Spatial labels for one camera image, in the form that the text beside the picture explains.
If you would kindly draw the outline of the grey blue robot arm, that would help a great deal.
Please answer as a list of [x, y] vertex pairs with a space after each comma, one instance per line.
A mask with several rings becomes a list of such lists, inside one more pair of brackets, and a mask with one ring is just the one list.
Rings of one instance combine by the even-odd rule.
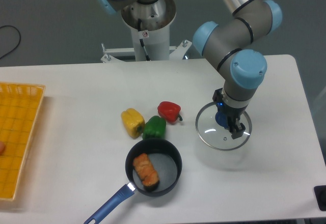
[[[120, 12], [132, 34], [138, 61], [167, 60], [170, 40], [164, 37], [176, 15], [173, 0], [99, 0], [109, 14]], [[218, 111], [216, 122], [232, 138], [241, 137], [245, 126], [240, 121], [251, 98], [262, 83], [267, 62], [248, 45], [277, 29], [283, 18], [280, 6], [271, 0], [224, 0], [233, 20], [226, 26], [213, 21], [202, 24], [194, 33], [193, 45], [224, 78], [213, 101]]]

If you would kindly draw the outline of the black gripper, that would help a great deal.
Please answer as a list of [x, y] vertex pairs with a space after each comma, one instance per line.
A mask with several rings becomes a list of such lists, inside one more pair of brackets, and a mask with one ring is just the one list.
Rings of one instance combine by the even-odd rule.
[[232, 139], [242, 137], [245, 125], [240, 122], [240, 116], [247, 106], [242, 101], [231, 99], [222, 88], [215, 90], [212, 99], [218, 110], [216, 122], [222, 127], [230, 127]]

